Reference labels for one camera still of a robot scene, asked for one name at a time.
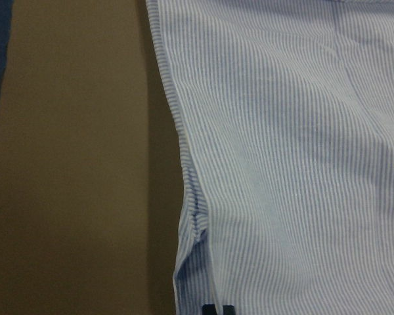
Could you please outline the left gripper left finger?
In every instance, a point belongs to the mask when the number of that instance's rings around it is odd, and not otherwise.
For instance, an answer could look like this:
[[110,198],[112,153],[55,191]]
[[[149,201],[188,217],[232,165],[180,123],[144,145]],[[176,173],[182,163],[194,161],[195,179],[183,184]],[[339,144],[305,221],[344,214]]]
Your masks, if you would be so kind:
[[205,304],[202,306],[202,315],[215,315],[215,305]]

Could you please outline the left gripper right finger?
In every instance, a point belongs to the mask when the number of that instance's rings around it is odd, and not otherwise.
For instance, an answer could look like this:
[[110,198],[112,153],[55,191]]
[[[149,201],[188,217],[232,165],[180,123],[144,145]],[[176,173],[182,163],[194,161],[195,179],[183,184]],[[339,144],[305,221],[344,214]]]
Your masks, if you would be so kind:
[[223,305],[223,315],[235,315],[235,307],[233,305]]

